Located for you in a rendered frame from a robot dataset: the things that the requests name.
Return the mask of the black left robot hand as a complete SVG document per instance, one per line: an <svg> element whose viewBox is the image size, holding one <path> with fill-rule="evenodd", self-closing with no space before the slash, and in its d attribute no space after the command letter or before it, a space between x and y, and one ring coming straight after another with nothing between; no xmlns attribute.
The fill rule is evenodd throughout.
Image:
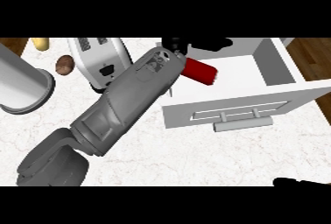
<svg viewBox="0 0 331 224"><path fill-rule="evenodd" d="M229 38L163 38L161 46L173 53L188 54L188 48L219 52L225 47L232 46Z"/></svg>

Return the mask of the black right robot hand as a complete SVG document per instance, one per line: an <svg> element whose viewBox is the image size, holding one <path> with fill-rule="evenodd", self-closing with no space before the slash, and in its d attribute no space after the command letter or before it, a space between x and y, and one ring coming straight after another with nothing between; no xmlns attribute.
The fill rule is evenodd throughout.
<svg viewBox="0 0 331 224"><path fill-rule="evenodd" d="M316 183L306 180L297 181L294 178L275 178L274 185L275 186L330 186L330 184L322 184L322 183Z"/></svg>

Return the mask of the red can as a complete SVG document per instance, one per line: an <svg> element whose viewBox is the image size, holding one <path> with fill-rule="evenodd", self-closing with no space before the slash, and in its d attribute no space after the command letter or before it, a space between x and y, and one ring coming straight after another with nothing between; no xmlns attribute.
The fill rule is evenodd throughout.
<svg viewBox="0 0 331 224"><path fill-rule="evenodd" d="M214 82L217 69L198 60L188 58L181 74L201 84L210 86Z"/></svg>

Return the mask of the white open drawer box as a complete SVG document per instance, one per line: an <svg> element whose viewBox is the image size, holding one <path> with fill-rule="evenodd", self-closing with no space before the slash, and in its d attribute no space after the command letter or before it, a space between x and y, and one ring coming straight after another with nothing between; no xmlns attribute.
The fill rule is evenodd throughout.
<svg viewBox="0 0 331 224"><path fill-rule="evenodd" d="M280 38L234 38L220 51L189 48L188 56L216 67L216 80L207 86L181 77L161 97L164 106L260 95L290 102L331 92L331 80L305 80Z"/></svg>

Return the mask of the white drawer front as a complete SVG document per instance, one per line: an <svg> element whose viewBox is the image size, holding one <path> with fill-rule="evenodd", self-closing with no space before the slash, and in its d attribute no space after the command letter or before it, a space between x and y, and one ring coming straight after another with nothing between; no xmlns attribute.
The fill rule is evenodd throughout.
<svg viewBox="0 0 331 224"><path fill-rule="evenodd" d="M170 99L163 108L166 128L179 128L222 120L220 113L229 121L254 117L253 109L260 116L277 116L302 107L312 100L331 92L331 80L316 80L271 86L243 95L226 96L213 93L203 99L194 96Z"/></svg>

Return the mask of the white toaster appliance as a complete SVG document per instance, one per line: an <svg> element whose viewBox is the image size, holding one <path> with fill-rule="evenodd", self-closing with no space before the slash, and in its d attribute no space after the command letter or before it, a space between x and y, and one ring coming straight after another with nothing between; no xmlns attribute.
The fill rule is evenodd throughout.
<svg viewBox="0 0 331 224"><path fill-rule="evenodd" d="M130 53L120 38L67 39L77 69L98 93L132 65Z"/></svg>

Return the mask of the brown potato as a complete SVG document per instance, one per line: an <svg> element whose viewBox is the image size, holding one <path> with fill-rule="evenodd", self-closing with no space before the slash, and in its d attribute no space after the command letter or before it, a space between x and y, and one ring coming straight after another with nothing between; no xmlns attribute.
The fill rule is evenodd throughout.
<svg viewBox="0 0 331 224"><path fill-rule="evenodd" d="M76 67L74 59L70 55L64 55L59 57L56 61L56 73L61 75L68 75Z"/></svg>

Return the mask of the grey cylindrical container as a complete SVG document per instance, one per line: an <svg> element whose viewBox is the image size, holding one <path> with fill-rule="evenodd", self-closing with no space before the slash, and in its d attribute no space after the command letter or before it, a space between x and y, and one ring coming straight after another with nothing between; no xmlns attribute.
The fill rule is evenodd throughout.
<svg viewBox="0 0 331 224"><path fill-rule="evenodd" d="M0 44L0 109L14 115L37 110L53 94L50 72L31 66Z"/></svg>

